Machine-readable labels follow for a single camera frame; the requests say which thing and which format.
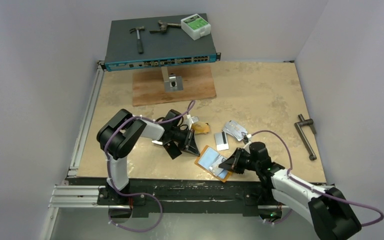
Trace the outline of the single silver VIP card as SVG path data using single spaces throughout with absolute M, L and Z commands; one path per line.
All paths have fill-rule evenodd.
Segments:
M 220 168 L 217 164 L 211 165 L 209 167 L 209 171 L 215 176 L 215 177 L 220 177 L 224 178 L 226 174 L 228 173 L 227 170 Z

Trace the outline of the orange leather card holder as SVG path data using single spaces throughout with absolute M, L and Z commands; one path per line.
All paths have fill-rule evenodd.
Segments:
M 227 170 L 228 173 L 225 175 L 225 177 L 214 176 L 210 172 L 209 167 L 212 165 L 219 165 L 221 162 L 225 161 L 226 159 L 227 157 L 220 154 L 218 151 L 216 151 L 209 145 L 206 145 L 204 149 L 201 151 L 200 156 L 196 158 L 194 164 L 197 165 L 199 168 L 203 169 L 204 171 L 208 172 L 214 178 L 225 183 L 229 179 L 229 177 L 232 175 L 232 173 Z

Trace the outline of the silver card with stripe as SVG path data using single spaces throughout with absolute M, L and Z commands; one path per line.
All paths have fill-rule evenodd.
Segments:
M 224 131 L 215 133 L 214 139 L 217 151 L 225 151 L 229 149 L 227 134 Z

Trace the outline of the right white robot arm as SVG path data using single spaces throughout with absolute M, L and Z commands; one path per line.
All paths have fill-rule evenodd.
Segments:
M 290 207 L 313 226 L 321 240 L 347 240 L 362 229 L 339 189 L 326 189 L 290 174 L 284 166 L 272 161 L 262 142 L 253 142 L 247 149 L 238 147 L 218 166 L 236 174 L 254 171 L 261 182 L 261 199 L 268 204 L 277 201 Z

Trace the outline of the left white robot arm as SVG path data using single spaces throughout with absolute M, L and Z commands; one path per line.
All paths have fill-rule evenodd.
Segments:
M 171 159 L 182 153 L 199 157 L 200 151 L 195 141 L 195 131 L 180 122 L 183 116 L 171 109 L 161 122 L 134 116 L 126 109 L 121 109 L 99 131 L 96 140 L 107 156 L 107 183 L 112 187 L 109 197 L 118 205 L 126 203 L 129 191 L 127 156 L 133 150 L 140 137 L 160 143 Z

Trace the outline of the single black card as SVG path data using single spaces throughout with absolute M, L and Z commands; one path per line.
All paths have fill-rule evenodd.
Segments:
M 182 154 L 182 151 L 176 145 L 174 141 L 169 141 L 163 145 L 164 149 L 172 160 L 176 159 Z

